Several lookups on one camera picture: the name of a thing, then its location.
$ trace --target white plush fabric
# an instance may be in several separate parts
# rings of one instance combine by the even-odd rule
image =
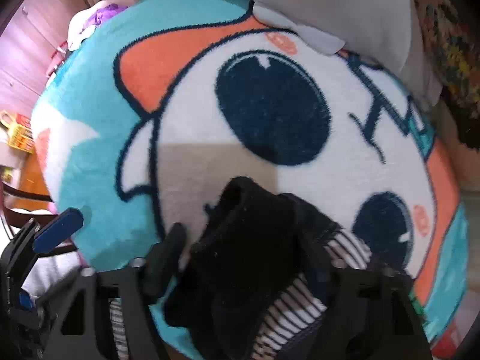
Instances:
[[[12,208],[12,211],[20,212],[21,214],[36,214],[36,215],[53,215],[52,212],[48,210],[35,210],[35,211],[28,211],[24,210],[23,208]],[[0,221],[0,255],[2,254],[5,247],[9,244],[11,237],[13,234],[17,234],[20,229],[18,227],[10,227],[13,234],[10,232],[10,229],[7,228],[7,221],[5,217],[1,218]]]
[[[87,19],[98,9],[108,7],[110,4],[131,7],[133,4],[135,4],[135,2],[134,0],[102,0],[93,5],[93,7],[77,12],[75,16],[71,18],[68,26],[67,44],[70,51],[77,50],[80,47],[82,40],[90,37],[94,33],[95,26],[89,26],[85,28],[85,30],[83,29],[83,25]]]
[[[157,180],[165,229],[170,229],[176,222],[183,223],[189,230],[189,243],[195,242],[206,227],[205,204],[215,205],[222,188],[236,176],[249,176],[273,193],[294,193],[348,230],[354,227],[364,203],[384,191],[400,196],[405,207],[421,205],[428,218],[435,218],[435,200],[429,174],[425,170],[425,159],[414,134],[404,134],[399,126],[411,118],[415,131],[426,131],[428,128],[416,107],[407,101],[404,89],[383,70],[367,65],[360,68],[376,90],[388,99],[388,104],[385,104],[391,114],[382,111],[374,129],[375,144],[385,155],[383,162],[379,152],[366,142],[360,126],[352,120],[352,116],[356,116],[363,125],[369,115],[371,117],[373,97],[345,59],[317,53],[290,32],[273,34],[270,37],[262,32],[239,35],[213,48],[189,68],[175,87],[165,111],[145,121],[127,144],[118,174],[122,192],[133,193],[139,188],[147,188],[151,180]],[[238,61],[219,73],[232,59]],[[226,74],[236,77],[235,68],[241,63],[249,67],[245,67],[244,71],[250,72],[243,74],[251,74],[257,80],[252,88],[245,91],[251,95],[252,103],[258,104],[259,113],[266,109],[262,118],[252,112],[252,108],[248,111],[244,104],[238,107],[237,112],[227,116],[224,109],[226,102],[220,103],[226,97],[218,92],[219,77]],[[255,97],[259,93],[255,88],[260,85],[262,91],[267,91],[274,81],[272,75],[281,74],[284,69],[290,71],[292,67],[291,80],[296,77],[293,72],[305,77],[292,63],[305,69],[322,91],[328,103],[326,107],[331,127],[321,154],[304,163],[298,161],[295,165],[285,165],[253,153],[247,147],[248,142],[235,133],[232,125],[250,124],[261,136],[264,129],[275,129],[288,123],[292,126],[291,134],[296,134],[294,129],[299,128],[296,121],[285,119],[286,116],[278,116],[274,122],[268,119],[268,104],[277,102],[277,107],[280,107],[283,104],[281,100],[266,95]],[[264,80],[262,84],[256,78],[258,75]],[[287,91],[289,84],[284,85]],[[234,93],[228,97],[230,102],[236,99]],[[292,98],[295,104],[292,110],[305,107],[301,100],[302,96]],[[320,107],[316,102],[314,104],[312,112]],[[157,172],[152,175],[151,168],[146,164],[151,161],[152,151],[149,148],[154,135],[154,117],[161,118],[161,123],[158,122],[157,158],[154,159]],[[283,145],[286,138],[277,139],[278,144]],[[341,198],[330,199],[329,196]],[[426,237],[418,232],[406,232],[397,239],[399,244],[408,242],[412,245],[406,271],[414,278],[429,250],[432,223],[429,221]]]
[[[296,27],[313,28],[330,33],[345,41],[345,47],[380,62],[397,75],[428,109],[435,104],[441,85],[435,78],[429,61],[423,54],[413,0],[253,0],[278,15],[285,16]],[[265,14],[257,19],[271,24]],[[322,46],[307,35],[292,28],[318,51],[336,52],[330,45]]]

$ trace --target striped cloth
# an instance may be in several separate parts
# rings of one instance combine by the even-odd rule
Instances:
[[[343,260],[355,269],[365,269],[369,247],[352,232],[340,229],[325,246],[333,260]],[[293,280],[268,308],[253,344],[250,359],[273,360],[290,341],[315,323],[327,307],[307,287],[303,274]]]
[[[117,348],[118,360],[128,360],[127,338],[123,325],[122,300],[113,298],[110,301],[110,321],[112,323],[113,340]]]

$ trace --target round plush pillow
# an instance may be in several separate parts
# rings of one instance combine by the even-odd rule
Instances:
[[[416,279],[430,340],[464,292],[464,209],[412,97],[356,54],[324,56],[260,24],[248,0],[128,8],[67,60],[32,127],[59,209],[84,213],[74,241],[97,269],[145,255],[175,222],[195,242],[206,207],[249,176],[315,205]],[[165,324],[161,301],[152,312],[166,342],[200,356]]]

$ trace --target turquoise fabric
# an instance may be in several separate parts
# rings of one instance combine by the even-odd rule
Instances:
[[[428,321],[424,329],[429,341],[439,338],[448,327],[451,315],[445,310],[456,310],[467,288],[468,226],[461,203],[443,240],[437,277],[424,307]]]
[[[159,241],[150,197],[141,195],[123,202],[115,191],[119,153],[139,121],[116,90],[115,56],[149,33],[234,20],[248,6],[249,0],[144,0],[99,27],[66,61],[39,98],[39,104],[47,102],[66,118],[86,123],[99,134],[97,139],[80,143],[72,150],[56,203],[60,211],[68,207],[82,210],[85,226],[73,239],[88,263],[100,271],[120,268],[131,258],[144,256]],[[80,174],[84,188],[76,182]],[[165,324],[161,302],[151,310],[165,342],[189,358],[202,358],[186,329]]]

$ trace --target cartoon character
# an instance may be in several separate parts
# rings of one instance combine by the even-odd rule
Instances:
[[[195,242],[205,205],[246,175],[314,204],[419,275],[437,215],[426,165],[434,134],[390,74],[348,52],[318,54],[250,13],[142,38],[115,71],[141,117],[117,192],[150,194],[161,235],[183,222]]]

